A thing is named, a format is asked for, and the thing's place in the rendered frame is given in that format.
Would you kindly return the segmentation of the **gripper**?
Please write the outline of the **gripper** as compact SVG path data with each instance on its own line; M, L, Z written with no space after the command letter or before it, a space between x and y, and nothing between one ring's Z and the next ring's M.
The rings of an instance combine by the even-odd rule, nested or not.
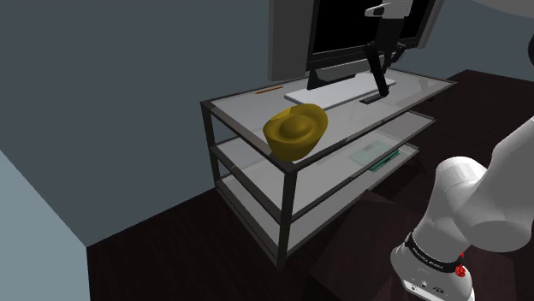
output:
M392 63L397 62L407 47L398 42L405 19L384 19L378 22L375 46L372 42L365 45L366 60L370 66L370 71L377 84L377 89L381 97L389 94L389 87L383 76L383 69L380 63L379 52L384 53L384 68L388 69Z

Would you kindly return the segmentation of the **black flat screen television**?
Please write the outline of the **black flat screen television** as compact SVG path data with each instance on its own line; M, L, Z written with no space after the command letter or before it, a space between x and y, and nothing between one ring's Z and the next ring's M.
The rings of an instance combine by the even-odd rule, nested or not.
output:
M407 49L423 49L444 0L268 0L268 79L307 77L303 90L286 94L294 103L330 109L379 94L366 60L378 22L405 19L399 38ZM379 52L386 78L384 53Z

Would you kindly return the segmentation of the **green book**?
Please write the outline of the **green book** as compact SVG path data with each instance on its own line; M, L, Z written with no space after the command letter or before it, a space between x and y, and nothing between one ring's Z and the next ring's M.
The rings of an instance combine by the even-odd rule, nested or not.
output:
M393 150L392 145L382 140L375 140L354 152L349 158L360 167L366 167L367 170L376 172L399 154L399 149Z

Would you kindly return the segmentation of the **gold ingot ornament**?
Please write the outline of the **gold ingot ornament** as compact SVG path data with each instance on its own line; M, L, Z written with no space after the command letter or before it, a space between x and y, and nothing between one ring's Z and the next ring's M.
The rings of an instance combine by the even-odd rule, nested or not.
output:
M325 111L312 103L298 104L271 117L263 127L266 141L276 157L293 162L307 156L328 126Z

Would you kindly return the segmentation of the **black frame glass shelf table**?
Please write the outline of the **black frame glass shelf table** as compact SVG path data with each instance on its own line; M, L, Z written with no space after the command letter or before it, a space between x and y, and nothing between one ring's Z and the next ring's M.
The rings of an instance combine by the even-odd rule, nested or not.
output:
M205 100L201 103L212 176L218 192L268 258L282 269L289 256L412 159L412 138L433 118L416 111L424 101L448 94L453 82L390 69L387 97L327 109L329 124L316 147L296 162L279 160L268 146L264 124L289 108L286 94L306 88L306 79ZM400 154L376 172L349 157L375 140Z

